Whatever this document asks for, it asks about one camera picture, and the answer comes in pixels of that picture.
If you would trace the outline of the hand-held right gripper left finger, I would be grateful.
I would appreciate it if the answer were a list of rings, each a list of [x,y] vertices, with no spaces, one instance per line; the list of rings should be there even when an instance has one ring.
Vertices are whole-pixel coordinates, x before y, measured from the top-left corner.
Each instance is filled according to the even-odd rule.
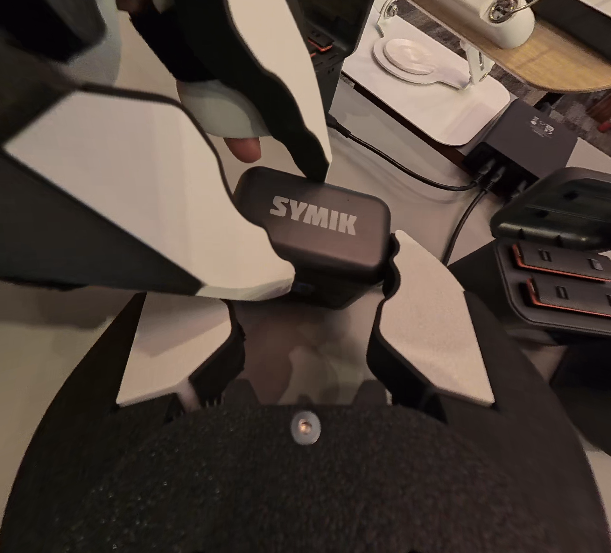
[[[240,325],[230,304],[146,294],[117,404],[176,395],[182,407],[201,408],[239,373]]]

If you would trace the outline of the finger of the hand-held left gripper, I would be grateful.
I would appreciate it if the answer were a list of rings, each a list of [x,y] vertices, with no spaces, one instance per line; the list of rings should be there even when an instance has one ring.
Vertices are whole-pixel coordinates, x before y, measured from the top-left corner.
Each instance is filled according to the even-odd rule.
[[[294,282],[175,101],[79,89],[1,133],[1,280],[219,299]]]
[[[332,162],[317,77],[288,0],[173,0],[185,42],[214,84],[180,99],[205,133],[273,137],[309,180]]]

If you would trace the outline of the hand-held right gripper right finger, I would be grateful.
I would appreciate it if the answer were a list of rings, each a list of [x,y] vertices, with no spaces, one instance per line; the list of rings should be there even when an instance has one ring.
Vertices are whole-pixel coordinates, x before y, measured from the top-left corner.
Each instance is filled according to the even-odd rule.
[[[391,236],[383,295],[371,329],[368,367],[393,403],[423,408],[440,395],[492,407],[494,393],[465,291],[406,232]]]

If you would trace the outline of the person's left hand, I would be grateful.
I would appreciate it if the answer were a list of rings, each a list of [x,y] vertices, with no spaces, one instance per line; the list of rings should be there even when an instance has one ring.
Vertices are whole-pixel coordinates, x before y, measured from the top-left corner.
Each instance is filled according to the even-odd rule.
[[[254,164],[262,157],[259,137],[224,137],[224,142],[233,156],[244,164]]]

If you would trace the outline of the white base mat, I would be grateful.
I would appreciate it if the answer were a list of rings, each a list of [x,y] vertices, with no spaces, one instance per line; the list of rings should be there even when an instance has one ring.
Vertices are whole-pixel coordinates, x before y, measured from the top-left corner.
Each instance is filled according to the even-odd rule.
[[[491,76],[469,85],[467,60],[400,17],[382,21],[383,38],[378,27],[379,8],[375,3],[371,9],[361,41],[344,62],[343,72],[433,140],[450,146],[466,145],[507,107],[509,91]],[[418,83],[389,71],[388,67],[397,68],[383,49],[392,39],[420,45],[431,54],[435,71],[421,76],[408,74]]]

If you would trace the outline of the black charging hub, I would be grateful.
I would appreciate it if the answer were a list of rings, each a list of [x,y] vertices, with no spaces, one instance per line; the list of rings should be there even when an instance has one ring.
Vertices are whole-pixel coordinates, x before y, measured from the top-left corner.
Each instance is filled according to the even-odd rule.
[[[493,192],[509,200],[564,168],[576,144],[574,132],[548,114],[514,100],[466,154],[462,165],[473,176],[488,170],[483,184],[503,170]]]

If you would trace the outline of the wooden instruction board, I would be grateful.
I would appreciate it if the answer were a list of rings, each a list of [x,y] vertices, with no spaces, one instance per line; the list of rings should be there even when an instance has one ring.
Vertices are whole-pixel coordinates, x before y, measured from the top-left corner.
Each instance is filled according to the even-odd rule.
[[[418,6],[418,10],[456,35]],[[533,34],[512,50],[479,49],[522,82],[546,92],[594,92],[610,88],[610,61],[547,23],[535,20]]]

